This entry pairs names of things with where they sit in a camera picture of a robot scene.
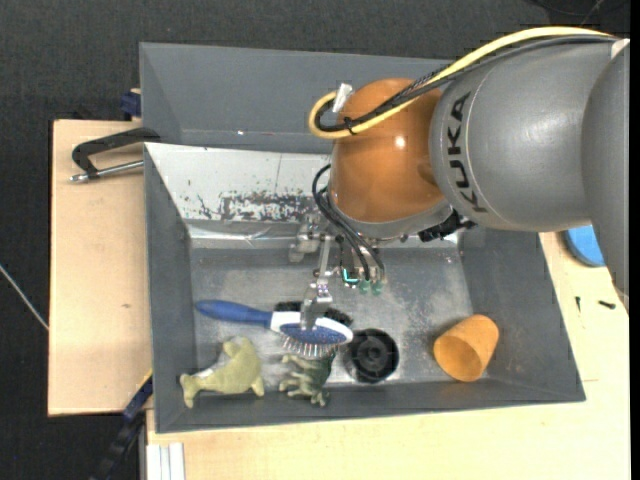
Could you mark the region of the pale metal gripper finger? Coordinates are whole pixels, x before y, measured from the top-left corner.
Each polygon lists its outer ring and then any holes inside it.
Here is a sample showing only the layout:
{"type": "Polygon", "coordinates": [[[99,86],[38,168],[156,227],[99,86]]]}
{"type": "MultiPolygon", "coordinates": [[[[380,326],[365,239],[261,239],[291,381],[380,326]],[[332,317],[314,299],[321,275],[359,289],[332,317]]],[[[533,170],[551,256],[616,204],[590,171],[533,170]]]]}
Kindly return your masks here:
{"type": "Polygon", "coordinates": [[[311,299],[311,314],[317,319],[323,317],[331,308],[333,297],[330,293],[328,282],[318,279],[313,288],[313,297],[311,299]]]}
{"type": "Polygon", "coordinates": [[[300,326],[309,330],[312,329],[315,325],[316,321],[316,309],[317,309],[317,296],[316,295],[307,295],[303,298],[300,306],[300,326]]]}

